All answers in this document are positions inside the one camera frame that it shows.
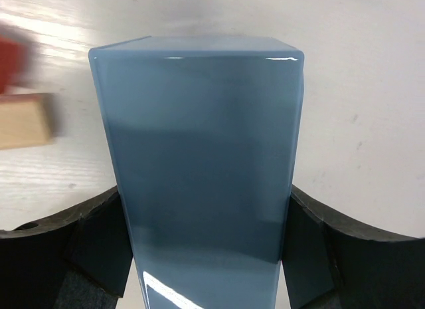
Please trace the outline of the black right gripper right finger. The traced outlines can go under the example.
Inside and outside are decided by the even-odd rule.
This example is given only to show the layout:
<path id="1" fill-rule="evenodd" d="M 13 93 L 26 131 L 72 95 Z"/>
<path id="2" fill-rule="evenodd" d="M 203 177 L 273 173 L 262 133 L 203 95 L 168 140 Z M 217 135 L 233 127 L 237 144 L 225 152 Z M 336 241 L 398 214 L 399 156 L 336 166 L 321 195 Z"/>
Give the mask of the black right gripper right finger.
<path id="1" fill-rule="evenodd" d="M 292 188 L 282 253 L 291 308 L 423 308 L 424 239 L 362 223 Z"/>

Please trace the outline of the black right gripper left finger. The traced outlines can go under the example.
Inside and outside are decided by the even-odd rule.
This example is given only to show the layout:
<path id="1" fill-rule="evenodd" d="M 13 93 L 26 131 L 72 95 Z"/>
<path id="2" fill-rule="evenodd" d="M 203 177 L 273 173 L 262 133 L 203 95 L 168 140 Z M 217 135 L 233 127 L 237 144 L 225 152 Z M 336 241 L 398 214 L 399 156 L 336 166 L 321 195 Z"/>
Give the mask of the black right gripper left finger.
<path id="1" fill-rule="evenodd" d="M 133 254 L 113 187 L 1 231 L 2 308 L 115 308 Z"/>

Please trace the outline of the light blue plastic box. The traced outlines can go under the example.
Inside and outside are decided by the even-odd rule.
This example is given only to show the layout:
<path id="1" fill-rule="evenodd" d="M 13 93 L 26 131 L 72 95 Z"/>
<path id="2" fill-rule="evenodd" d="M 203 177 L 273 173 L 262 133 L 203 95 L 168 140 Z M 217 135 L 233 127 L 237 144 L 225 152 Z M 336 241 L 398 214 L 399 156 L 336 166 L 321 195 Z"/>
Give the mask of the light blue plastic box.
<path id="1" fill-rule="evenodd" d="M 147 308 L 273 308 L 303 53 L 268 37 L 89 50 Z"/>

